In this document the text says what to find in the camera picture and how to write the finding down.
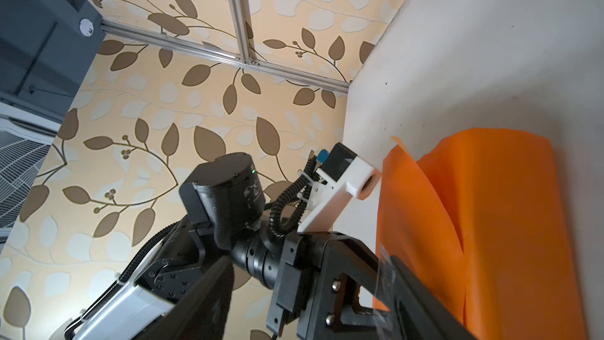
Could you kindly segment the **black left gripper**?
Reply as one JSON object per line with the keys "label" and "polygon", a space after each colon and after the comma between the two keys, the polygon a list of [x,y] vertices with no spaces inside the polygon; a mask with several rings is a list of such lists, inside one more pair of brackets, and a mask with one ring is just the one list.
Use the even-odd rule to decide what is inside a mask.
{"label": "black left gripper", "polygon": [[267,329],[273,338],[297,323],[300,339],[376,339],[377,315],[359,302],[378,281],[378,258],[363,242],[336,232],[289,234],[274,250],[246,231],[234,264],[272,291]]}

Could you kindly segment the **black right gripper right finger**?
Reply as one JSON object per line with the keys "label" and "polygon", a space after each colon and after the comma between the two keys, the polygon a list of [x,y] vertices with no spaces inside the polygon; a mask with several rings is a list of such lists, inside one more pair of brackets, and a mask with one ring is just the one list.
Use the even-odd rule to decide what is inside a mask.
{"label": "black right gripper right finger", "polygon": [[389,259],[392,339],[473,339],[398,257]]}

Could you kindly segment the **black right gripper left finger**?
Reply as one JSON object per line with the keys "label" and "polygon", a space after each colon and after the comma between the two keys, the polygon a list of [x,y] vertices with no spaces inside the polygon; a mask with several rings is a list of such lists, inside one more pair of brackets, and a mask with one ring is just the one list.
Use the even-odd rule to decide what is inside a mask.
{"label": "black right gripper left finger", "polygon": [[222,339],[231,307],[234,266],[220,259],[193,286],[192,291],[157,324],[137,339]]}

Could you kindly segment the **clear adhesive tape piece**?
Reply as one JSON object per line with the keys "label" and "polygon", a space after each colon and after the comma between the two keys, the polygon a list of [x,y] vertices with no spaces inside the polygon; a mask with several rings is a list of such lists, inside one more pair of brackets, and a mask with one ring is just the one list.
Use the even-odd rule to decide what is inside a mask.
{"label": "clear adhesive tape piece", "polygon": [[374,298],[379,301],[375,304],[376,313],[384,320],[392,312],[395,302],[394,287],[396,274],[392,258],[385,247],[378,249],[378,271]]}

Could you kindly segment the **orange wrapping paper sheet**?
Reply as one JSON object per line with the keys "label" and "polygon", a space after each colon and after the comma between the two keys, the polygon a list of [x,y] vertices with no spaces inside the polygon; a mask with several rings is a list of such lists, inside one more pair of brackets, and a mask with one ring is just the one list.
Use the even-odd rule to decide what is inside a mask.
{"label": "orange wrapping paper sheet", "polygon": [[382,165],[376,248],[479,339],[588,336],[549,139],[473,128]]}

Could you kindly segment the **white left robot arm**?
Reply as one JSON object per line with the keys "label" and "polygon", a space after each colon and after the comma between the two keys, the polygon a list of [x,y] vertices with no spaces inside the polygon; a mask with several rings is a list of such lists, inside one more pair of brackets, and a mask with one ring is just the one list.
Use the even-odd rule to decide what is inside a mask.
{"label": "white left robot arm", "polygon": [[220,339],[235,269],[271,290],[274,337],[296,323],[302,339],[377,338],[376,316],[358,298],[376,286],[377,257],[331,226],[380,177],[338,144],[266,202],[249,154],[198,165],[179,189],[185,217],[155,234],[64,338]]}

